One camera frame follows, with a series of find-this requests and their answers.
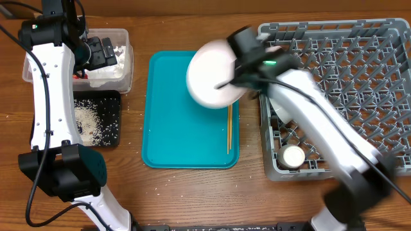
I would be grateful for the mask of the grey bowl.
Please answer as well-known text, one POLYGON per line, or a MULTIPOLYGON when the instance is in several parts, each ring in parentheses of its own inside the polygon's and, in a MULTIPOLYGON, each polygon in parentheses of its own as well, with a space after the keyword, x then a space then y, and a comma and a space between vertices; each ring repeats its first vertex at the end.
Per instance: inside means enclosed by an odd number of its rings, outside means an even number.
POLYGON ((292 121, 291 115, 280 105, 278 104, 274 99, 270 98, 270 104, 272 108, 274 109, 275 114, 277 117, 284 123, 288 124, 290 121, 292 121))

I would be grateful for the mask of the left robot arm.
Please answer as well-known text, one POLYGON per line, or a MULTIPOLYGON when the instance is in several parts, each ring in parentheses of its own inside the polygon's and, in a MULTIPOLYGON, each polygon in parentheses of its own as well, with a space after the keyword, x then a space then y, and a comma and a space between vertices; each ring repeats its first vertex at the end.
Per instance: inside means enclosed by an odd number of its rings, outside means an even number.
POLYGON ((50 197, 79 208, 98 230, 139 230, 107 186, 101 153, 83 145, 74 114, 73 78, 116 63, 108 38, 88 37, 79 1, 43 1, 13 41, 25 50, 33 80, 31 150, 19 169, 50 197))

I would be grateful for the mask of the white tissue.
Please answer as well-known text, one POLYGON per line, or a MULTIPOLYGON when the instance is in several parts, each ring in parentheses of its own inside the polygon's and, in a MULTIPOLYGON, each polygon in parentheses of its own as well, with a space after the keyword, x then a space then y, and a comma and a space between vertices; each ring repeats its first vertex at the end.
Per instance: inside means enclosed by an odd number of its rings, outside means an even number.
POLYGON ((86 71, 87 77, 91 87, 101 87, 107 82, 120 79, 123 76, 125 66, 126 46, 116 46, 114 54, 116 56, 117 64, 107 66, 94 71, 86 71))

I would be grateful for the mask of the pink bowl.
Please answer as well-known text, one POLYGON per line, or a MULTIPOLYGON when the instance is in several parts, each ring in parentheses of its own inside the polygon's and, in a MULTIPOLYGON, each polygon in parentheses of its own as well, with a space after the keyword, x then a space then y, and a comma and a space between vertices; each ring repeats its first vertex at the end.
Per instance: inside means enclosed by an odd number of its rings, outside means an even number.
POLYGON ((265 49, 265 51, 269 54, 273 55, 280 55, 285 52, 285 50, 281 46, 273 46, 273 47, 268 47, 265 49))

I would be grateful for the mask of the small white cup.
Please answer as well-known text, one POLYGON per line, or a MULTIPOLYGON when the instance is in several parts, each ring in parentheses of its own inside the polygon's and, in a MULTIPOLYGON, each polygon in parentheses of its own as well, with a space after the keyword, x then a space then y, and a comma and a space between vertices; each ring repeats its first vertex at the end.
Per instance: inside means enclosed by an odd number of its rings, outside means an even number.
POLYGON ((298 169, 304 164, 304 160, 304 151, 293 144, 282 146, 277 153, 277 161, 285 169, 298 169))

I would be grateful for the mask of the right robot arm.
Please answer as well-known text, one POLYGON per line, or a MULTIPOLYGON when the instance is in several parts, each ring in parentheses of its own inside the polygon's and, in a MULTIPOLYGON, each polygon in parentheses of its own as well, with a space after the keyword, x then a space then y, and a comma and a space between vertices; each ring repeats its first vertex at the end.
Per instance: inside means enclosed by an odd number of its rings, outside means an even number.
POLYGON ((258 90, 283 108, 339 182, 324 195, 325 207, 312 217, 312 230, 364 230, 361 215, 392 191, 410 200, 395 183, 395 156, 382 154, 359 135, 295 56, 283 48, 267 49, 249 26, 232 33, 227 42, 235 55, 229 84, 258 90))

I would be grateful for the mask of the large white plate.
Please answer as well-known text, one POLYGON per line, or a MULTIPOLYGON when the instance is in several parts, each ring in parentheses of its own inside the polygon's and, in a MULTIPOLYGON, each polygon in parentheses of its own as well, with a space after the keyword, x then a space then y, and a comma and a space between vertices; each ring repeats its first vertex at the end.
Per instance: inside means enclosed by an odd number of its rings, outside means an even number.
POLYGON ((234 79, 235 54, 226 40, 203 45, 191 59, 186 83, 191 97, 206 108, 225 108, 246 92, 229 82, 234 79))

